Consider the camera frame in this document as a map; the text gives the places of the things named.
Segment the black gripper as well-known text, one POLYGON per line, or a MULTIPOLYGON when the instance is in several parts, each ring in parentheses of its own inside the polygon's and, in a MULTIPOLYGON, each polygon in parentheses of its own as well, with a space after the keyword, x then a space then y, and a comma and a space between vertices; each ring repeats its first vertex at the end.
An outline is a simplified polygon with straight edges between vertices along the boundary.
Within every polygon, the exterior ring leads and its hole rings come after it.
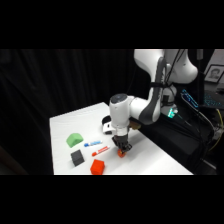
POLYGON ((112 140, 113 140, 114 144, 117 146, 116 150, 117 150, 118 155, 122 154, 121 148, 125 147, 125 153, 129 152, 132 149, 132 145, 129 144, 129 142, 128 142, 128 136, 127 135, 124 135, 124 136, 114 135, 112 137, 112 140))

